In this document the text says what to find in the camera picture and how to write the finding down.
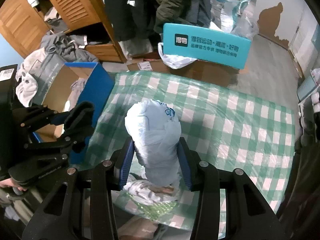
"teal box with chinese text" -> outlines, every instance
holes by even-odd
[[[166,23],[163,53],[203,59],[244,69],[251,41],[230,33],[192,25]]]

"louvered door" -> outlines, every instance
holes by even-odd
[[[50,0],[70,30],[100,22],[89,0]]]
[[[39,48],[48,30],[27,0],[6,0],[0,8],[0,33],[23,58]]]

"green and white checkered tablecloth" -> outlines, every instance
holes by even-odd
[[[128,136],[124,117],[146,98],[172,107],[182,136],[191,150],[215,167],[243,169],[273,210],[277,210],[289,178],[294,154],[294,112],[244,93],[179,76],[152,71],[116,75],[115,86],[91,138],[82,168],[91,168],[121,149]],[[140,174],[134,158],[130,172]],[[183,179],[180,200],[158,221],[191,230],[198,192],[189,192]],[[221,191],[220,237],[225,232],[226,202]],[[134,214],[137,205],[125,192],[114,192],[114,203]]]

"cardboard box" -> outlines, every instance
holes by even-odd
[[[92,118],[92,127],[96,127],[98,118],[103,111],[105,103],[114,86],[114,81],[104,70],[100,63],[94,62],[72,62],[65,63],[54,78],[44,100],[43,104],[52,110],[63,112],[65,103],[71,93],[71,85],[79,79],[79,77],[87,78],[84,90],[78,98],[78,104],[83,101],[90,101],[94,104],[94,113]],[[61,135],[62,126],[46,125],[39,129],[39,136],[45,142],[55,141]],[[71,164],[79,164],[83,161],[84,154],[87,151],[90,138],[85,139],[86,147],[80,153],[71,151]]]
[[[166,23],[163,53],[203,59],[244,69],[251,41],[230,33],[192,25]]]
[[[239,73],[248,72],[247,67],[243,70],[238,70],[221,64],[202,60],[196,60],[195,62],[180,69],[169,68],[163,63],[162,60],[151,61],[150,65],[152,70],[156,72],[192,78],[222,87],[227,87],[228,85],[233,84],[236,76]],[[127,67],[130,71],[140,70],[137,63],[130,64]]]

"silver rivet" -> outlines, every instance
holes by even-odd
[[[209,164],[208,164],[206,161],[200,161],[200,162],[199,162],[199,165],[200,165],[201,167],[207,167]]]
[[[235,173],[238,174],[238,175],[243,175],[244,171],[241,170],[241,169],[236,169]]]
[[[69,169],[67,170],[67,173],[68,173],[69,175],[72,175],[72,174],[74,174],[76,171],[77,171],[76,168],[69,168]]]
[[[102,165],[105,166],[105,167],[108,167],[112,164],[112,161],[111,160],[105,160]]]

